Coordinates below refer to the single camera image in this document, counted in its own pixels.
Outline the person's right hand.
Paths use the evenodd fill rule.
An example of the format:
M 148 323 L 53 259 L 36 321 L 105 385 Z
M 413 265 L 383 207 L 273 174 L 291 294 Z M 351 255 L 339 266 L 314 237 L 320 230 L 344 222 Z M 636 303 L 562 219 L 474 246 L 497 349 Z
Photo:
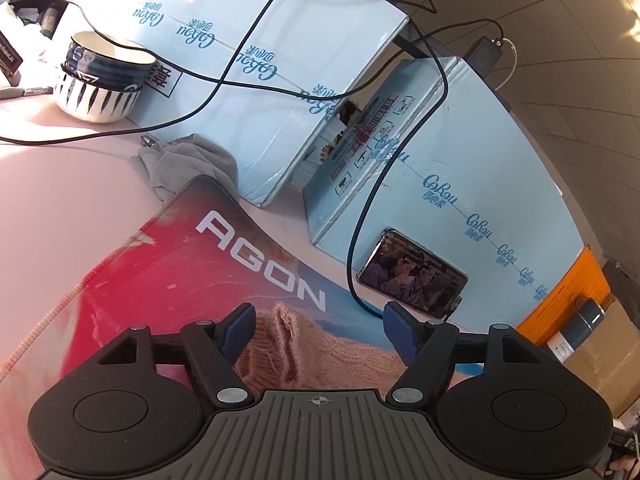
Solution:
M 634 480 L 639 478 L 640 462 L 637 456 L 623 456 L 606 466 L 603 478 L 606 480 Z

